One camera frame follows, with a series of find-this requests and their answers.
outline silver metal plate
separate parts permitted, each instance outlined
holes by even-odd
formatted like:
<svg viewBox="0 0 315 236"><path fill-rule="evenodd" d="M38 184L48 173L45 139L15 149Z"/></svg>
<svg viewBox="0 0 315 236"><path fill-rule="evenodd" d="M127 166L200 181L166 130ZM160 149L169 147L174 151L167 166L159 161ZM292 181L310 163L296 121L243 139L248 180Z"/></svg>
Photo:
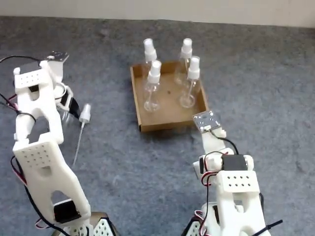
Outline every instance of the silver metal plate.
<svg viewBox="0 0 315 236"><path fill-rule="evenodd" d="M46 60L65 62L69 57L69 53L52 51Z"/></svg>
<svg viewBox="0 0 315 236"><path fill-rule="evenodd" d="M193 122L201 133L207 132L207 130L205 130L205 127L209 127L211 130L221 127L217 117L212 111L205 111L194 115Z"/></svg>

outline white spray cap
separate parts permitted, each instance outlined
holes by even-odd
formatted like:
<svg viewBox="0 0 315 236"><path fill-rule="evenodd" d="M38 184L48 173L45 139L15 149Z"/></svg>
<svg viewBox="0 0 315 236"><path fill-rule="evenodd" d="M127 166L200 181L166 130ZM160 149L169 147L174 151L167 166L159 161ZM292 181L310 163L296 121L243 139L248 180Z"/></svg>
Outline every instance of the white spray cap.
<svg viewBox="0 0 315 236"><path fill-rule="evenodd" d="M153 45L153 40L147 38L143 41L144 44L144 54L146 56L146 61L153 61L157 59L157 52Z"/></svg>
<svg viewBox="0 0 315 236"><path fill-rule="evenodd" d="M183 41L181 57L185 59L191 58L192 55L192 40L190 38L185 38Z"/></svg>
<svg viewBox="0 0 315 236"><path fill-rule="evenodd" d="M80 114L79 121L83 123L89 123L91 119L91 105L85 104Z"/></svg>
<svg viewBox="0 0 315 236"><path fill-rule="evenodd" d="M190 66L188 69L187 78L191 80L198 80L200 77L200 68L199 68L200 58L193 56L190 60Z"/></svg>
<svg viewBox="0 0 315 236"><path fill-rule="evenodd" d="M159 60L152 61L152 66L148 75L148 82L151 84L157 84L161 76L161 65Z"/></svg>

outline robotic arm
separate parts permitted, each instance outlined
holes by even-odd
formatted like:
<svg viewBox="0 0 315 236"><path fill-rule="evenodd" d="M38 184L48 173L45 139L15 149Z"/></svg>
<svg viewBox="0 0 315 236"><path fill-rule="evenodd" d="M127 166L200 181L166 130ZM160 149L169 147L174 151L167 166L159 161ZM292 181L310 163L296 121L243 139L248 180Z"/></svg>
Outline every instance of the robotic arm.
<svg viewBox="0 0 315 236"><path fill-rule="evenodd" d="M52 52L40 63L34 62L14 69L20 113L16 117L13 152L23 173L28 194L42 220L64 228L71 236L101 235L100 226L109 226L110 221L100 219L97 225L99 228L94 230L90 223L90 204L59 148L63 143L63 128L57 108L69 111L76 118L81 113L70 87L62 83L63 63L67 58L67 53ZM41 134L37 142L30 143L28 135L40 116L47 119L49 131ZM51 197L55 191L61 191L69 199L53 204ZM110 226L106 233L117 235Z"/></svg>
<svg viewBox="0 0 315 236"><path fill-rule="evenodd" d="M268 230L282 220L266 226L253 158L225 147L226 132L212 111L193 119L207 153L193 166L203 185L216 186L217 202L197 210L182 236L270 236Z"/></svg>

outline cardboard tray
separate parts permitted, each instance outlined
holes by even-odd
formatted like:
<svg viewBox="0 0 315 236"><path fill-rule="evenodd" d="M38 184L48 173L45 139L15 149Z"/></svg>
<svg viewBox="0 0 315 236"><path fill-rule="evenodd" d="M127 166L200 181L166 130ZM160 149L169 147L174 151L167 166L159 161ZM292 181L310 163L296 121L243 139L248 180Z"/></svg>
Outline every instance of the cardboard tray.
<svg viewBox="0 0 315 236"><path fill-rule="evenodd" d="M176 62L166 62L161 67L160 90L158 98L161 108L149 113L144 107L144 80L141 65L130 68L134 102L137 111L139 130L141 132L173 129L193 125L192 116L209 110L206 94L202 84L194 107L183 108L179 103L182 87L174 82Z"/></svg>

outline clear plastic bottle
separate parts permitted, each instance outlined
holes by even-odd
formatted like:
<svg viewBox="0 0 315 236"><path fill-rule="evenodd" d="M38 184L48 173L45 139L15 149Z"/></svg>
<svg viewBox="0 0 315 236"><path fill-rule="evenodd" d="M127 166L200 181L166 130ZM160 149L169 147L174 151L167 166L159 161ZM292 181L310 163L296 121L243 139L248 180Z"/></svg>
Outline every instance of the clear plastic bottle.
<svg viewBox="0 0 315 236"><path fill-rule="evenodd" d="M184 91L180 97L180 104L184 108L191 108L196 103L197 94L200 91L200 58L192 57L188 69L187 79L184 83Z"/></svg>
<svg viewBox="0 0 315 236"><path fill-rule="evenodd" d="M159 78L161 76L161 62L152 61L152 66L148 74L147 82L144 86L145 102L144 109L148 112L154 112L160 109L157 93L159 87Z"/></svg>
<svg viewBox="0 0 315 236"><path fill-rule="evenodd" d="M188 68L190 64L190 59L192 55L192 40L190 38L185 38L183 40L183 46L181 49L181 54L179 56L178 63L175 68L175 83L182 85L187 78Z"/></svg>
<svg viewBox="0 0 315 236"><path fill-rule="evenodd" d="M153 45L153 40L147 38L143 41L144 44L144 54L145 54L145 63L142 65L142 80L144 85L146 84L149 71L152 66L152 61L157 60L157 52Z"/></svg>

